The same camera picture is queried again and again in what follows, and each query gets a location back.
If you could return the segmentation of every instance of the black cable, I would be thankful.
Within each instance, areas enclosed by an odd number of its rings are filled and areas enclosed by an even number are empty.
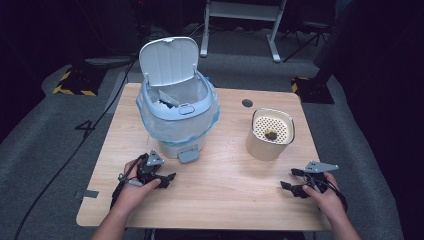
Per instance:
[[[127,172],[123,175],[124,176],[124,178],[128,178],[128,175],[131,173],[131,171],[132,171],[132,169],[134,168],[134,166],[138,163],[138,161],[140,161],[141,160],[141,156],[140,157],[138,157],[132,164],[131,164],[131,166],[130,166],[130,168],[128,168],[128,170],[127,170]]]
[[[95,127],[97,126],[97,124],[100,122],[100,120],[104,117],[104,115],[110,109],[110,107],[112,106],[112,104],[115,102],[116,98],[119,95],[119,92],[121,91],[121,89],[122,89],[122,87],[124,85],[124,82],[128,79],[128,73],[129,73],[130,69],[132,68],[132,66],[134,65],[134,63],[135,63],[135,60],[131,64],[128,65],[127,69],[125,70],[125,77],[122,80],[122,83],[121,83],[121,86],[119,87],[118,92],[116,93],[115,97],[113,98],[113,100],[109,104],[109,106],[103,112],[103,114],[98,118],[98,120],[96,121],[96,123],[93,126],[93,129],[95,129]],[[50,185],[53,183],[53,181],[57,178],[57,176],[59,176],[59,174],[63,171],[63,169],[69,164],[69,162],[72,160],[72,158],[75,156],[75,154],[77,154],[78,150],[82,147],[82,145],[84,144],[85,140],[87,140],[87,138],[90,136],[90,134],[91,134],[92,131],[93,130],[90,130],[90,131],[87,132],[87,135],[82,139],[82,141],[80,142],[80,144],[78,145],[78,147],[69,156],[69,158],[66,160],[66,162],[60,167],[60,169],[56,172],[56,174],[50,179],[50,181],[43,188],[43,190],[40,192],[40,194],[38,194],[37,198],[31,204],[31,207],[25,213],[24,218],[22,219],[21,223],[19,224],[19,227],[18,227],[18,230],[16,231],[14,240],[17,240],[18,239],[19,234],[20,234],[20,232],[22,230],[22,227],[24,226],[24,223],[25,223],[26,219],[28,218],[29,214],[31,213],[32,209],[35,207],[35,205],[37,204],[37,202],[41,199],[41,197],[43,196],[43,194],[47,191],[47,189],[50,187]]]
[[[85,62],[96,69],[112,69],[112,68],[118,68],[118,67],[131,64],[133,61],[137,60],[137,58],[138,58],[138,55],[130,56],[128,60],[109,62],[109,63],[95,63],[95,62],[90,62],[87,60]]]
[[[334,191],[334,193],[336,193],[337,197],[340,198],[340,201],[342,202],[342,205],[344,207],[345,212],[347,212],[348,206],[347,206],[347,200],[346,197],[339,191],[339,189],[337,189],[337,187],[330,181],[327,180],[327,182],[318,180],[316,178],[313,178],[314,181],[319,182],[321,184],[326,185],[328,188],[330,188],[331,190]]]

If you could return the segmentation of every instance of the plastic bag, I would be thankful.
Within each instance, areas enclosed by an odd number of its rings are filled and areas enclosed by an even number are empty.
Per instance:
[[[181,83],[160,87],[150,87],[145,84],[143,86],[148,87],[149,99],[143,98],[142,89],[140,89],[136,104],[140,110],[144,127],[157,141],[171,146],[187,144],[206,134],[219,119],[220,107],[216,90],[199,72],[192,79]],[[156,108],[165,112],[173,108],[173,106],[161,102],[159,90],[180,104],[199,102],[206,97],[208,91],[211,91],[213,102],[208,110],[194,117],[180,120],[162,119],[155,116],[146,103],[146,101],[151,101]]]

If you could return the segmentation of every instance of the gray floor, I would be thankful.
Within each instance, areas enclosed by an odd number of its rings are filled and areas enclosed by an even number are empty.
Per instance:
[[[291,91],[290,80],[295,76],[315,76],[318,68],[312,61],[321,45],[308,46],[287,63],[274,63],[265,40],[265,33],[269,32],[236,29],[213,33],[208,56],[199,59],[199,71],[216,87],[281,92]],[[308,37],[300,34],[302,41]],[[200,46],[201,39],[193,38]],[[276,43],[282,57],[297,47],[294,34]],[[1,239],[13,238],[37,195],[83,139],[83,132],[74,128],[99,118],[117,93],[125,71],[125,67],[109,70],[96,97],[53,94],[66,69],[64,66],[45,79],[42,88],[46,98],[0,145]],[[127,81],[142,81],[138,62]],[[347,197],[349,217],[363,239],[403,239],[393,196],[346,105],[343,89],[334,77],[328,87],[334,105],[302,104],[320,160],[339,165],[340,170],[334,175]],[[113,111],[113,107],[109,109],[47,189],[30,213],[19,239],[90,238],[94,228],[76,224],[81,201],[75,194],[88,184]],[[126,239],[141,239],[142,235],[142,229],[128,229]],[[312,239],[312,233],[305,235]],[[317,234],[317,239],[330,238],[328,232]]]

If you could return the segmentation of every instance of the white lid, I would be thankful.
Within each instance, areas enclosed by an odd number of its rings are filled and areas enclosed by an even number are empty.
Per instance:
[[[140,66],[150,86],[189,80],[197,70],[199,48],[189,37],[170,37],[147,43],[140,50]]]

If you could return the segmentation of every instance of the strainer basket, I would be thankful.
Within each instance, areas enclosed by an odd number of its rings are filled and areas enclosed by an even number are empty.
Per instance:
[[[247,151],[259,160],[275,160],[294,140],[293,119],[285,112],[259,108],[253,113]]]

